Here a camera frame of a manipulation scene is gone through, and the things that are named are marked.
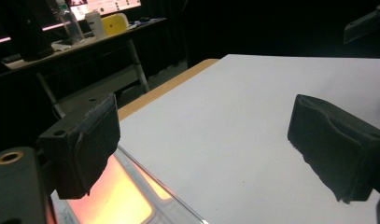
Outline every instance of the screen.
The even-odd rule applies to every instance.
[[[59,8],[55,0],[25,0],[44,31],[63,26],[59,19]],[[141,7],[140,0],[65,0],[78,21],[85,14],[97,10],[101,15],[111,14],[134,7]],[[0,43],[10,38],[0,23]]]

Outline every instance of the yellow object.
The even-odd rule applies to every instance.
[[[128,19],[125,14],[118,13],[111,16],[103,17],[102,24],[105,28],[106,35],[120,34],[128,29]]]

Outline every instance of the monitor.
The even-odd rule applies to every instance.
[[[44,31],[63,26],[59,20],[59,9],[55,0],[18,1],[26,2]],[[130,8],[141,7],[140,0],[65,0],[65,2],[70,6],[78,21],[84,20],[85,14],[93,10],[97,10],[103,16]],[[7,32],[0,22],[0,43],[6,42],[9,39]]]

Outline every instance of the desk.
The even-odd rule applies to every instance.
[[[141,31],[149,27],[152,27],[154,25],[161,24],[163,21],[165,21],[165,19],[156,19],[155,21],[142,25],[138,28],[127,30],[118,35],[110,35],[103,39],[95,39],[95,37],[87,38],[84,40],[83,43],[75,45],[71,49],[67,49],[64,51],[57,51],[54,54],[38,61],[24,62],[23,60],[20,60],[15,63],[10,63],[7,67],[12,70],[4,74],[1,74],[0,80],[4,78],[12,78],[23,73],[36,74],[38,80],[40,81],[48,97],[50,98],[51,103],[55,106],[56,110],[59,112],[61,117],[63,117],[64,112],[60,108],[58,99],[56,99],[53,91],[49,88],[49,85],[43,78],[43,75],[41,74],[40,71],[59,63],[68,63],[73,58],[79,57],[80,55],[86,54],[92,50],[103,49],[103,47],[115,41],[115,42],[123,42],[128,47],[129,52],[131,54],[131,59],[134,65],[135,72],[143,87],[143,91],[148,92],[149,87],[148,87],[147,79],[143,72],[143,68],[139,61],[139,58],[137,56],[137,52],[136,52],[132,38],[134,38],[136,35],[141,33]]]
[[[337,203],[287,140],[299,93],[380,129],[380,60],[228,55],[123,107],[120,145],[209,223],[376,223],[377,192]]]

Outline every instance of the white table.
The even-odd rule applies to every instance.
[[[120,145],[210,223],[376,223],[287,139],[297,94],[380,129],[380,60],[228,55],[120,122]]]

